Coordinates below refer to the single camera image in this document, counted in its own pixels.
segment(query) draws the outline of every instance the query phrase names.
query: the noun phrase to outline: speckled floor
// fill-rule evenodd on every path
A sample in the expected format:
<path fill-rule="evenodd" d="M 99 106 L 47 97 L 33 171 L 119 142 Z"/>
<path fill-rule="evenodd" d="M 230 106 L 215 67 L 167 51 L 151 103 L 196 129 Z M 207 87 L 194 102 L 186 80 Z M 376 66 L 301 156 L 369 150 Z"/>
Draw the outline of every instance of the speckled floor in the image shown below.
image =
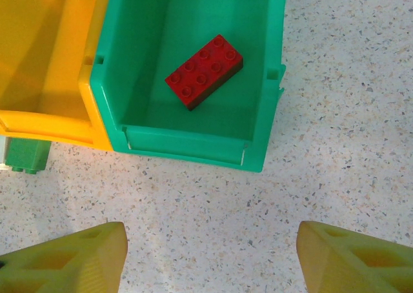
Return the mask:
<path fill-rule="evenodd" d="M 53 144 L 0 172 L 0 253 L 123 221 L 123 292 L 306 292 L 312 219 L 413 246 L 413 0 L 288 0 L 262 174 Z"/>

